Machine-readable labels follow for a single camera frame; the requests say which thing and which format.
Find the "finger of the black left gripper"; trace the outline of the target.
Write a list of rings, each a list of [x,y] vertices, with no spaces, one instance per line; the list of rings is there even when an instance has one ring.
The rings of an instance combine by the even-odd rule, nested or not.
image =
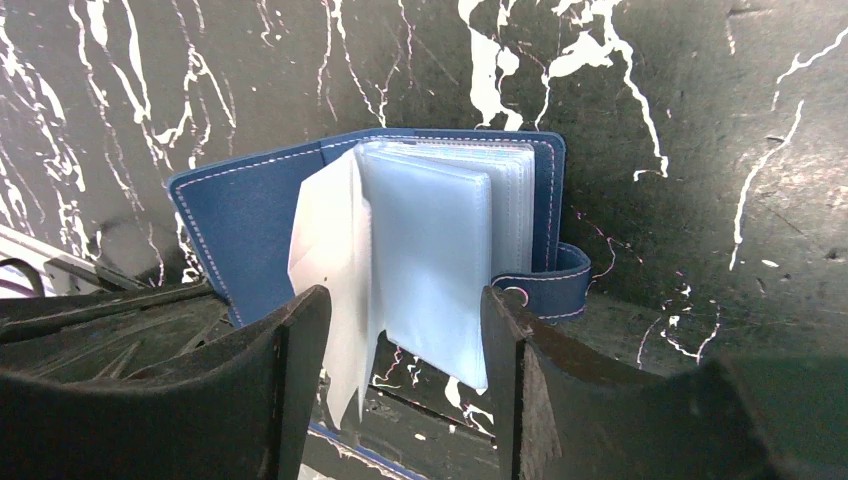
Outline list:
[[[121,379],[232,330],[205,281],[143,288],[60,260],[1,262],[1,370],[55,381]]]

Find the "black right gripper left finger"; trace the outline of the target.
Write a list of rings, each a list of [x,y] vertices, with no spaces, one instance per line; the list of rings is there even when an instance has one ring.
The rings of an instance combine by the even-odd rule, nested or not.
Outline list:
[[[310,287],[264,318],[121,379],[1,370],[5,479],[294,479],[328,339]]]

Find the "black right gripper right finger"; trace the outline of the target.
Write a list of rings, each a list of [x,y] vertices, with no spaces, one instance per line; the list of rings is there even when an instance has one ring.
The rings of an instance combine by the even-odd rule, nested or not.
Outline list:
[[[487,287],[481,329],[504,479],[843,479],[847,360],[721,356],[662,377]]]

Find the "blue card holder wallet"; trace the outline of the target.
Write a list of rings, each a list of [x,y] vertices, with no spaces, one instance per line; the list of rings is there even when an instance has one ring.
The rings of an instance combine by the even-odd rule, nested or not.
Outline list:
[[[549,323],[583,312],[591,262],[559,238],[565,156],[553,132],[370,129],[200,167],[167,189],[238,325],[328,289],[325,405],[340,426],[365,399],[380,336],[479,390],[485,287]]]

